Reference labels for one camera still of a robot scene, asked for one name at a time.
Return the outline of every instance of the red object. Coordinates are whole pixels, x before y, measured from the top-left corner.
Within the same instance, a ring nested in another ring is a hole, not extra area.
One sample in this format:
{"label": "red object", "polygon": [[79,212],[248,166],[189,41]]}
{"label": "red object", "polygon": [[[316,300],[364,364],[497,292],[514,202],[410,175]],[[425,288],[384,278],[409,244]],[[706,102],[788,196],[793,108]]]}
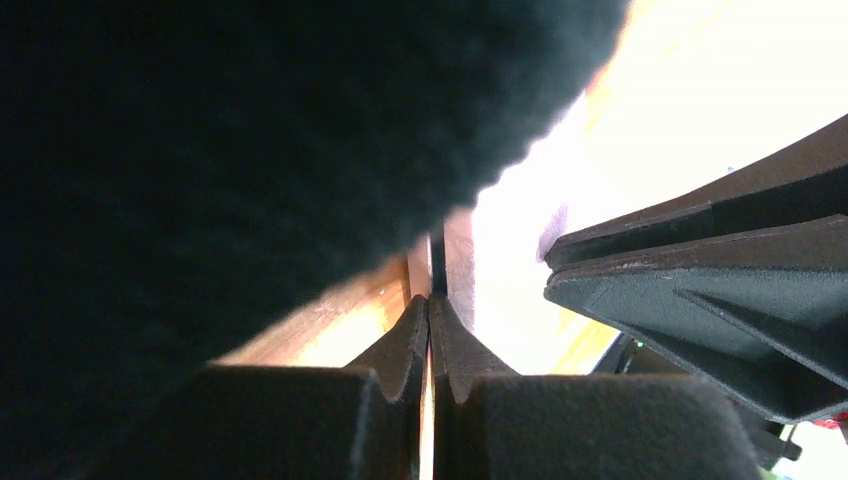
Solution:
{"label": "red object", "polygon": [[838,415],[834,415],[830,420],[819,420],[817,422],[813,422],[813,424],[829,430],[838,430],[840,422],[848,422],[848,412],[842,412]]}

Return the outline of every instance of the black plastic part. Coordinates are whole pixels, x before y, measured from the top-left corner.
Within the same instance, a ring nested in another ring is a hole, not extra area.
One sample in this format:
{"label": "black plastic part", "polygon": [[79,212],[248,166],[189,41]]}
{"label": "black plastic part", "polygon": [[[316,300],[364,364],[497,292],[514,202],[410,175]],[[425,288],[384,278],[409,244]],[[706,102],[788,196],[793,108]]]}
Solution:
{"label": "black plastic part", "polygon": [[689,195],[562,237],[548,261],[546,298],[765,418],[848,409],[848,117]]}
{"label": "black plastic part", "polygon": [[427,314],[344,369],[210,367],[89,478],[414,478]]}
{"label": "black plastic part", "polygon": [[757,478],[730,404],[691,376],[520,376],[430,299],[434,478]]}
{"label": "black plastic part", "polygon": [[475,382],[486,376],[517,376],[460,322],[448,299],[430,297],[430,335],[435,396],[435,480],[492,478],[486,471],[485,446],[477,438],[474,413],[462,408]]}
{"label": "black plastic part", "polygon": [[[631,340],[631,345],[636,346],[636,341]],[[687,372],[678,367],[662,355],[648,347],[626,349],[630,352],[629,358],[622,358],[621,363],[626,363],[627,369],[623,372],[631,375],[661,374],[681,375]],[[734,404],[736,413],[742,421],[742,426],[748,434],[748,439],[754,447],[757,465],[771,470],[781,458],[796,461],[801,457],[802,449],[791,439],[783,441],[780,438],[786,425],[772,422],[757,415],[747,407]]]}
{"label": "black plastic part", "polygon": [[675,198],[559,238],[554,270],[585,260],[848,215],[848,115]]}

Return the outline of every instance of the dark felt material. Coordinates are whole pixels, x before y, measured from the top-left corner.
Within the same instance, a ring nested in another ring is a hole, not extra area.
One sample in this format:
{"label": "dark felt material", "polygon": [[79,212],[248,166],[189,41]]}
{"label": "dark felt material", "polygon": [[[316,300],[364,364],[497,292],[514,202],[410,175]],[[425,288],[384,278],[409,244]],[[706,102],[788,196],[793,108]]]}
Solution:
{"label": "dark felt material", "polygon": [[623,4],[2,2],[0,477],[77,470],[472,203]]}

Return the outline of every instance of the black fabric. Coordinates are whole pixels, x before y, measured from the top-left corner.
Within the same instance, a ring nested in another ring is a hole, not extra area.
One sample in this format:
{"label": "black fabric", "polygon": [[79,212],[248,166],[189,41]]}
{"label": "black fabric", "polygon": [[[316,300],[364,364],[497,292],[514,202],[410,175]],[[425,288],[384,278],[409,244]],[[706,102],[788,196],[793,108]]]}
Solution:
{"label": "black fabric", "polygon": [[623,17],[2,2],[0,477],[77,471],[187,373],[471,204]]}

